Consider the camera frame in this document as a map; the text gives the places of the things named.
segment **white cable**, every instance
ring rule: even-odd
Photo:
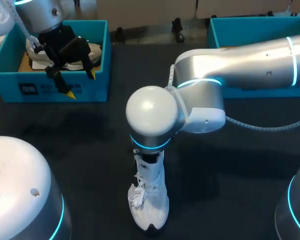
[[[33,40],[33,38],[30,36],[28,30],[26,29],[24,23],[22,22],[19,14],[17,13],[16,7],[15,7],[15,2],[14,0],[4,0],[5,3],[8,5],[10,12],[12,13],[14,20],[16,21],[16,23],[18,24],[19,28],[21,29],[21,31],[23,32],[23,34],[25,35],[25,37],[28,39],[28,41],[31,44],[31,47],[33,49],[36,48],[36,44],[35,41]]]
[[[300,126],[300,121],[297,121],[295,123],[286,125],[286,126],[279,126],[279,127],[261,127],[261,126],[253,126],[250,124],[246,124],[240,121],[237,121],[231,117],[225,116],[225,119],[233,124],[239,125],[240,127],[257,130],[257,131],[269,131],[269,132],[276,132],[276,131],[283,131],[283,130],[289,130],[294,129]]]
[[[172,64],[171,67],[170,67],[168,86],[172,86],[172,83],[174,81],[174,74],[175,74],[175,65]]]

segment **screw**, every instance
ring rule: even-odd
[[[52,9],[52,15],[53,16],[57,16],[58,15],[58,11],[57,11],[57,9]]]

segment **black label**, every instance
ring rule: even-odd
[[[39,95],[34,83],[19,83],[19,88],[23,95]]]

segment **chair wheel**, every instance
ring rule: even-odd
[[[185,42],[185,36],[183,34],[177,34],[175,36],[175,40],[177,43],[184,43]]]

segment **glowing blue light ring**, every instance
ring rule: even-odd
[[[61,222],[62,222],[62,218],[64,217],[64,211],[65,211],[65,203],[64,203],[64,197],[61,195],[61,198],[62,198],[62,213],[61,213],[61,217],[60,217],[60,221],[59,221],[59,224],[58,226],[56,227],[54,233],[52,234],[52,236],[49,238],[49,240],[52,240],[54,239],[54,237],[56,236],[59,228],[60,228],[60,225],[61,225]]]
[[[214,82],[214,83],[217,83],[217,84],[219,84],[221,86],[221,82],[218,81],[218,80],[211,79],[211,78],[201,78],[201,79],[193,79],[193,80],[185,81],[185,82],[181,83],[179,86],[177,86],[177,88],[181,88],[181,87],[183,87],[185,85],[193,84],[193,83],[198,83],[198,82],[202,82],[202,81]]]
[[[295,46],[290,37],[287,37],[286,39],[288,40],[290,49],[291,49],[291,55],[292,55],[292,61],[293,61],[293,82],[292,82],[291,86],[294,86],[297,83],[297,76],[298,76],[297,58],[295,55]]]
[[[16,1],[14,3],[14,5],[21,5],[21,4],[26,4],[26,3],[29,3],[31,2],[32,0],[22,0],[22,1]]]
[[[294,180],[295,176],[292,178],[291,182],[290,182],[290,185],[289,185],[289,188],[288,188],[288,205],[289,205],[289,208],[290,208],[290,212],[291,212],[291,215],[295,221],[295,223],[297,224],[297,226],[300,228],[300,223],[298,222],[295,214],[294,214],[294,211],[292,211],[292,207],[291,207],[291,203],[290,203],[290,188],[291,188],[291,184],[292,184],[292,181]]]
[[[131,134],[130,134],[130,138],[131,138],[132,141],[133,141],[135,144],[137,144],[139,147],[141,147],[141,148],[143,148],[143,149],[150,149],[150,150],[162,148],[164,145],[166,145],[166,144],[171,140],[171,137],[170,137],[169,140],[166,141],[166,142],[165,142],[164,144],[162,144],[161,146],[148,147],[148,146],[143,146],[143,145],[137,143],[137,141],[134,140],[134,138],[131,136]]]

